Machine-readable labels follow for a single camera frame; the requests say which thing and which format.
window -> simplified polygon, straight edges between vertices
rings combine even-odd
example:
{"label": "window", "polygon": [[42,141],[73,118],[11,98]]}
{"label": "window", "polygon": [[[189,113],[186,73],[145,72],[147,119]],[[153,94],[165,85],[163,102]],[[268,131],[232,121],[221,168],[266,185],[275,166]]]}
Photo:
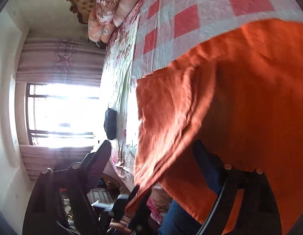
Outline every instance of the window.
{"label": "window", "polygon": [[30,143],[43,147],[95,145],[99,88],[27,85],[26,120]]}

white wall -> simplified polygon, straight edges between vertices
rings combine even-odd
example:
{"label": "white wall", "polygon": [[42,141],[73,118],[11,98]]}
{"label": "white wall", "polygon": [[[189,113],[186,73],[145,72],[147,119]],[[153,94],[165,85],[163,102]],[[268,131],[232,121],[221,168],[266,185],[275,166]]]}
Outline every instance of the white wall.
{"label": "white wall", "polygon": [[28,31],[8,3],[0,14],[0,210],[18,234],[33,189],[20,157],[14,108],[16,68]]}
{"label": "white wall", "polygon": [[26,83],[16,83],[15,91],[15,115],[16,115],[16,131],[20,145],[29,145],[27,135],[27,125],[25,120],[25,97],[27,94]]}
{"label": "white wall", "polygon": [[78,22],[67,0],[11,0],[30,27],[29,37],[87,39],[87,25]]}

blue fabric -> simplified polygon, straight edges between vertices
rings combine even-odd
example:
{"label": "blue fabric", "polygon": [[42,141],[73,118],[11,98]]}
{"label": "blue fabric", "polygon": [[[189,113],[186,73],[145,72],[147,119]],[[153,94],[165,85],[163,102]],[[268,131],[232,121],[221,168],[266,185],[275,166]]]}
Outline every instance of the blue fabric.
{"label": "blue fabric", "polygon": [[223,162],[218,155],[210,153],[200,140],[195,141],[193,154],[207,186],[218,195],[225,182]]}
{"label": "blue fabric", "polygon": [[159,235],[195,235],[201,226],[176,201],[172,201],[158,232]]}

screw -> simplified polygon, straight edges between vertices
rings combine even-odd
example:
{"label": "screw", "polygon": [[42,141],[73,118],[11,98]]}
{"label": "screw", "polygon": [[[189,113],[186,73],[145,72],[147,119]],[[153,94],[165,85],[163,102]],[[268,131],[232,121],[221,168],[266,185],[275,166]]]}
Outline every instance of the screw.
{"label": "screw", "polygon": [[263,174],[264,171],[263,171],[262,169],[260,169],[260,168],[257,168],[257,169],[256,169],[256,172],[257,172],[258,174]]}
{"label": "screw", "polygon": [[79,169],[81,167],[81,163],[72,164],[72,169]]}
{"label": "screw", "polygon": [[44,168],[44,169],[42,169],[41,172],[42,172],[43,174],[47,174],[50,170],[51,170],[50,168]]}
{"label": "screw", "polygon": [[231,170],[233,168],[233,165],[232,164],[225,164],[224,168],[227,169],[227,170]]}

bed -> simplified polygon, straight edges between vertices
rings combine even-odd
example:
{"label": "bed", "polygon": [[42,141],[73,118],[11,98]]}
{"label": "bed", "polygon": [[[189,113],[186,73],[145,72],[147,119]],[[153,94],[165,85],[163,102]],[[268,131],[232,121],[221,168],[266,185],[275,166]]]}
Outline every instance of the bed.
{"label": "bed", "polygon": [[[107,107],[118,112],[111,162],[130,190],[140,124],[136,80],[200,42],[265,18],[303,22],[303,11],[295,0],[140,0],[113,33],[101,80],[101,112]],[[170,197],[156,185],[151,200],[153,218],[161,222]]]}

